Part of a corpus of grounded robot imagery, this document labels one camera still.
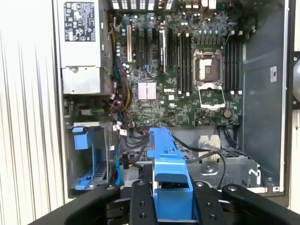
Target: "ram slot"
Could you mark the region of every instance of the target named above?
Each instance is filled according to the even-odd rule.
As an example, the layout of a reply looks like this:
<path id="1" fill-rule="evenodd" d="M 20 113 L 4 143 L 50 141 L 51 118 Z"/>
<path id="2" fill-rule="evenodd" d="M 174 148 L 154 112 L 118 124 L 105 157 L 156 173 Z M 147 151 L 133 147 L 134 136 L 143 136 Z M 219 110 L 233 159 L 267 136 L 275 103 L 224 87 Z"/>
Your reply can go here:
<path id="1" fill-rule="evenodd" d="M 236 39 L 236 52 L 237 52 L 237 57 L 236 57 L 236 89 L 240 89 L 240 38 L 239 36 Z"/>
<path id="2" fill-rule="evenodd" d="M 187 42 L 186 42 L 186 35 L 185 33 L 181 33 L 181 61 L 182 61 L 182 67 L 181 67 L 181 83 L 182 83 L 182 91 L 186 91 L 186 71 L 187 71 Z"/>
<path id="3" fill-rule="evenodd" d="M 187 88 L 188 92 L 192 90 L 192 38 L 187 37 Z"/>
<path id="4" fill-rule="evenodd" d="M 140 30 L 137 28 L 135 30 L 135 57 L 136 57 L 136 68 L 140 67 Z"/>
<path id="5" fill-rule="evenodd" d="M 173 65 L 173 29 L 170 28 L 168 31 L 168 63 Z"/>
<path id="6" fill-rule="evenodd" d="M 132 62 L 132 37 L 131 26 L 127 25 L 127 62 Z"/>
<path id="7" fill-rule="evenodd" d="M 233 60 L 232 60 L 232 70 L 233 70 L 233 79 L 232 79 L 232 89 L 237 90 L 237 75 L 238 75 L 238 71 L 236 68 L 237 65 L 237 57 L 238 57 L 238 53 L 237 53 L 237 36 L 233 36 L 232 38 L 233 42 L 232 42 L 232 48 L 233 48 Z"/>
<path id="8" fill-rule="evenodd" d="M 148 29 L 144 28 L 144 59 L 145 59 L 145 65 L 148 65 L 149 59 L 148 59 Z"/>
<path id="9" fill-rule="evenodd" d="M 177 37 L 177 91 L 182 94 L 182 35 Z"/>

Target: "expansion slot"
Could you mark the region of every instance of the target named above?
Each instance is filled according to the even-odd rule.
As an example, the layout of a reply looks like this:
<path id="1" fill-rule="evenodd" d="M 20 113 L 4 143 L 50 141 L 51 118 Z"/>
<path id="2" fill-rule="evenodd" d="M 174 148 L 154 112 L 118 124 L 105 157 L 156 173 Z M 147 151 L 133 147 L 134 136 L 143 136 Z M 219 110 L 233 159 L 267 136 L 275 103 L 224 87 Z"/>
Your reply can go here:
<path id="1" fill-rule="evenodd" d="M 137 28 L 135 30 L 135 63 L 136 68 L 140 67 L 140 30 Z"/>
<path id="2" fill-rule="evenodd" d="M 177 91 L 182 94 L 182 35 L 179 33 L 177 37 Z"/>
<path id="3" fill-rule="evenodd" d="M 166 63 L 166 41 L 165 41 L 165 30 L 159 31 L 159 61 L 160 61 L 160 71 L 165 72 Z"/>
<path id="4" fill-rule="evenodd" d="M 173 65 L 173 29 L 170 28 L 168 31 L 168 59 L 169 65 Z"/>
<path id="5" fill-rule="evenodd" d="M 144 28 L 144 59 L 145 59 L 145 65 L 148 65 L 149 59 L 148 59 L 148 29 Z"/>
<path id="6" fill-rule="evenodd" d="M 130 25 L 127 25 L 127 61 L 132 62 L 132 37 Z"/>

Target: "gray metal panel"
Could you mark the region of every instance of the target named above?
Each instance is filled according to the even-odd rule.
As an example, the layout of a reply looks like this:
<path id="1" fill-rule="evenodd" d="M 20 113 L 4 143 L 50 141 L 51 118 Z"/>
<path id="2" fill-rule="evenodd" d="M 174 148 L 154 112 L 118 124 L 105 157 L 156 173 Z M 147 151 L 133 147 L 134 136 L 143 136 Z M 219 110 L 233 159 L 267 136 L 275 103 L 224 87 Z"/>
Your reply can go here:
<path id="1" fill-rule="evenodd" d="M 243 150 L 279 182 L 284 9 L 273 12 L 259 24 L 259 30 L 243 46 Z M 273 66 L 277 66 L 276 82 L 270 81 Z"/>
<path id="2" fill-rule="evenodd" d="M 26 225 L 64 200 L 52 1 L 7 1 L 0 20 L 0 224 Z"/>

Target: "chipset heatsink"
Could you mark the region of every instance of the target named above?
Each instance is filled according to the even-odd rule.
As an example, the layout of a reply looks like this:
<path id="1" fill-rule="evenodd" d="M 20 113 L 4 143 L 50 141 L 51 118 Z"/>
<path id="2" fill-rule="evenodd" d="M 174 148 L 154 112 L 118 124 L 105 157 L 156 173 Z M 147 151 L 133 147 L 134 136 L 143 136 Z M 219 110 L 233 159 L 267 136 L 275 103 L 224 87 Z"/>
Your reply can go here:
<path id="1" fill-rule="evenodd" d="M 139 100 L 156 99 L 156 82 L 138 83 L 138 99 Z"/>

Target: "screw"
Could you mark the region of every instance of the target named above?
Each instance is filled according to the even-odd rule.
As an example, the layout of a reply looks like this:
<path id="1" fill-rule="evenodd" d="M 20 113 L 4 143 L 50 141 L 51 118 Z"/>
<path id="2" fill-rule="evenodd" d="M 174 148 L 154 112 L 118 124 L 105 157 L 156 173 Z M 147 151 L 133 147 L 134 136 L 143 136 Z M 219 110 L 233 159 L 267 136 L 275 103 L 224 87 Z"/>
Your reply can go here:
<path id="1" fill-rule="evenodd" d="M 204 186 L 204 184 L 203 184 L 202 182 L 197 182 L 196 185 L 197 185 L 198 187 Z"/>
<path id="2" fill-rule="evenodd" d="M 137 183 L 137 185 L 145 185 L 146 183 L 144 181 L 140 181 Z"/>
<path id="3" fill-rule="evenodd" d="M 73 73 L 77 73 L 78 72 L 78 67 L 71 67 L 71 71 Z"/>
<path id="4" fill-rule="evenodd" d="M 110 185 L 110 186 L 108 186 L 108 187 L 106 188 L 106 190 L 108 190 L 108 191 L 114 190 L 114 186 L 113 186 L 113 185 Z"/>
<path id="5" fill-rule="evenodd" d="M 231 191 L 236 191 L 237 190 L 236 187 L 234 187 L 234 186 L 229 186 L 228 189 L 231 190 Z"/>

